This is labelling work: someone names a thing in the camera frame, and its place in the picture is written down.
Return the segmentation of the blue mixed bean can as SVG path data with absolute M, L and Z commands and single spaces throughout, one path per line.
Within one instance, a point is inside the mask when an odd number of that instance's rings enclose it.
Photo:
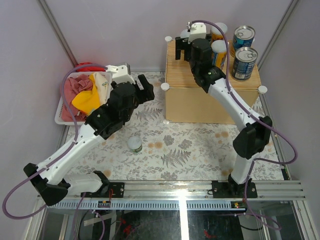
M 223 70 L 227 57 L 227 45 L 224 40 L 215 40 L 211 44 L 212 65 Z

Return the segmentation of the dark blue soup can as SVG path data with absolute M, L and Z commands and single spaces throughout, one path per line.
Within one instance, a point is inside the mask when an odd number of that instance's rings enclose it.
M 258 58 L 258 52 L 251 47 L 241 47 L 236 50 L 231 76 L 237 81 L 248 80 L 253 72 Z

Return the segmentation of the green can clear lid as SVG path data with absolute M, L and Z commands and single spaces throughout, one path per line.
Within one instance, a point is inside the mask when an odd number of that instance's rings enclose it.
M 132 136 L 128 139 L 127 146 L 133 153 L 138 153 L 142 150 L 142 140 L 138 136 Z

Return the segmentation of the light blue Progresso soup can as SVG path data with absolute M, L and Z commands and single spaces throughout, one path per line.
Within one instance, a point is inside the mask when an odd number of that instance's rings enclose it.
M 242 25 L 234 30 L 230 54 L 235 57 L 235 53 L 239 48 L 251 47 L 256 31 L 253 27 Z

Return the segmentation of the orange can clear lid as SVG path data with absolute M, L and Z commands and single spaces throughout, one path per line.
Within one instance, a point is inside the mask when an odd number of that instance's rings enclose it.
M 189 37 L 190 37 L 190 31 L 188 29 L 184 29 L 181 33 L 180 33 L 180 38 L 183 39 L 184 41 L 188 41 Z

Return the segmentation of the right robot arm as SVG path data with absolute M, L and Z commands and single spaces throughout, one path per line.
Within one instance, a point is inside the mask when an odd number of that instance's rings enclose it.
M 261 117 L 231 88 L 227 75 L 212 64 L 212 49 L 206 37 L 194 40 L 176 37 L 176 60 L 181 54 L 189 63 L 196 84 L 222 104 L 237 126 L 239 133 L 232 142 L 237 153 L 236 161 L 221 194 L 223 197 L 242 197 L 251 183 L 254 155 L 262 152 L 269 143 L 272 120 L 268 116 Z

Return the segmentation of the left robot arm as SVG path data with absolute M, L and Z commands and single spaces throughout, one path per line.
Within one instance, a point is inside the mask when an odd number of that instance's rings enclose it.
M 107 197 L 111 186 L 102 171 L 69 175 L 68 171 L 91 149 L 107 140 L 128 122 L 133 111 L 155 98 L 154 87 L 141 74 L 138 81 L 111 83 L 112 91 L 106 104 L 93 111 L 78 129 L 76 140 L 69 140 L 48 159 L 39 164 L 28 163 L 23 171 L 32 177 L 31 184 L 47 206 L 66 196 L 87 194 Z

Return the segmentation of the cream patterned cloth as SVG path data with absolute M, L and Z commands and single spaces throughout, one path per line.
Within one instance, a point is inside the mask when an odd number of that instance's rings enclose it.
M 97 88 L 100 105 L 103 105 L 107 102 L 108 92 L 109 92 L 109 83 L 111 80 L 111 74 L 107 72 L 95 72 L 93 73 L 93 78 L 95 81 L 95 86 Z

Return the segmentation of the yellow cloth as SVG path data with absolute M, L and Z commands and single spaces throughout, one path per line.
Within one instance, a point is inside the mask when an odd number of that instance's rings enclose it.
M 80 92 L 71 102 L 74 107 L 76 107 L 87 116 L 101 106 L 93 73 L 89 75 L 89 79 L 93 83 L 92 90 Z

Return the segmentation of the pink cloth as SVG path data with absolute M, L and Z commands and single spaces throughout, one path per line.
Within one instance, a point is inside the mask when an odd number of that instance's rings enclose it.
M 80 74 L 77 77 L 69 77 L 64 84 L 64 95 L 72 113 L 69 113 L 68 108 L 63 105 L 61 112 L 61 119 L 65 122 L 72 122 L 72 115 L 74 115 L 77 122 L 83 122 L 86 118 L 86 114 L 78 110 L 72 105 L 73 99 L 83 91 L 91 91 L 93 83 L 89 79 L 89 76 Z

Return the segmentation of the white plastic basket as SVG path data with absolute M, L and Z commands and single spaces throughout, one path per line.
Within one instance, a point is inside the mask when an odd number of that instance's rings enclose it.
M 111 92 L 112 75 L 105 71 L 73 72 L 64 84 L 67 105 L 60 98 L 54 117 L 58 125 L 73 125 L 75 117 L 79 125 L 83 124 L 94 110 L 105 104 Z

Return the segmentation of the aluminium rail frame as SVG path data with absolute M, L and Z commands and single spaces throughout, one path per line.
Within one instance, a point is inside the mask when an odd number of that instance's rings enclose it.
M 213 181 L 111 181 L 108 190 L 70 193 L 49 204 L 54 209 L 177 210 L 185 202 L 189 210 L 242 211 L 248 203 L 304 201 L 298 180 L 252 180 L 233 188 L 226 180 Z

